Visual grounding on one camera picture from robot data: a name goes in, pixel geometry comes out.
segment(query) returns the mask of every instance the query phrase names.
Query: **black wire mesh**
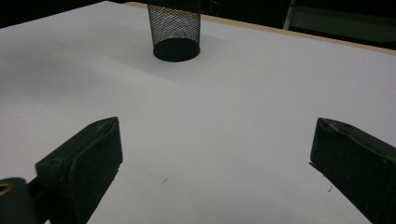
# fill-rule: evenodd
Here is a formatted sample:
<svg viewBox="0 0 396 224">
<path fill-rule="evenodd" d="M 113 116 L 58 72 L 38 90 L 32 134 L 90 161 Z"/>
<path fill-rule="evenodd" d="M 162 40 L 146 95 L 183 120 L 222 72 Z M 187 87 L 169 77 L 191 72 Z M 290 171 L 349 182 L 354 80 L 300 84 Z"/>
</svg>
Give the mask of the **black wire mesh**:
<svg viewBox="0 0 396 224">
<path fill-rule="evenodd" d="M 154 55 L 181 62 L 199 54 L 200 0 L 148 0 Z"/>
</svg>

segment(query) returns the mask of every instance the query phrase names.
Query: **black mesh cup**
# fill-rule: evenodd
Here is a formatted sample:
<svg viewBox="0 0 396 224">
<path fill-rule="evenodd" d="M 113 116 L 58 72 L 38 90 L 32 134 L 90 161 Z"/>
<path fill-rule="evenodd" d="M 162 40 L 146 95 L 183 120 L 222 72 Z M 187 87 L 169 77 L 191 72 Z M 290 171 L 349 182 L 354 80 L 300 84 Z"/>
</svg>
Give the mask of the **black mesh cup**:
<svg viewBox="0 0 396 224">
<path fill-rule="evenodd" d="M 201 0 L 148 0 L 154 55 L 183 62 L 200 52 Z"/>
</svg>

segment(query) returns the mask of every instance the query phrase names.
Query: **mesh pencil holder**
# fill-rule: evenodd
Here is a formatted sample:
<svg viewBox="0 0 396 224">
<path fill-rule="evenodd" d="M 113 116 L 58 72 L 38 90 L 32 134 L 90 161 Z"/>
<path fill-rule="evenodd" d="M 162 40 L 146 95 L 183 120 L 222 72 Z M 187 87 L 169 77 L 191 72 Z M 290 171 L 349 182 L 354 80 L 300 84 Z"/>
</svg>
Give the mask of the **mesh pencil holder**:
<svg viewBox="0 0 396 224">
<path fill-rule="evenodd" d="M 201 0 L 148 0 L 154 55 L 183 62 L 200 52 Z"/>
</svg>

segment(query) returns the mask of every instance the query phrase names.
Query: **white table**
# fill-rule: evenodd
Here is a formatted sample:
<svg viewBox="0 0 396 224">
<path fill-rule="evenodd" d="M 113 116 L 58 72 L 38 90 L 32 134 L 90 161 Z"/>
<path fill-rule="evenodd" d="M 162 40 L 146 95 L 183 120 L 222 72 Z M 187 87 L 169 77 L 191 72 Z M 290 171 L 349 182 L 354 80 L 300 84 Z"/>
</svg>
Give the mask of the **white table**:
<svg viewBox="0 0 396 224">
<path fill-rule="evenodd" d="M 202 23 L 152 54 L 146 9 L 103 2 L 0 30 L 0 179 L 120 118 L 124 163 L 90 223 L 369 223 L 309 163 L 317 118 L 396 146 L 396 57 Z"/>
</svg>

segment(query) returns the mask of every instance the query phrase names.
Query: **table surface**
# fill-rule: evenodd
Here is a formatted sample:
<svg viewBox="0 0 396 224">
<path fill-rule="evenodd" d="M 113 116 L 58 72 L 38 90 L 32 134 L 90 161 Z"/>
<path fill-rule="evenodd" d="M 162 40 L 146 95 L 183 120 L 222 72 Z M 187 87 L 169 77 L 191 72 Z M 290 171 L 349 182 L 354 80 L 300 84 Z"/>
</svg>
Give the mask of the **table surface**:
<svg viewBox="0 0 396 224">
<path fill-rule="evenodd" d="M 110 2 L 0 40 L 0 179 L 117 116 L 124 162 L 90 223 L 369 223 L 309 154 L 319 117 L 396 146 L 393 55 L 203 21 L 198 57 L 167 63 L 147 10 Z"/>
</svg>

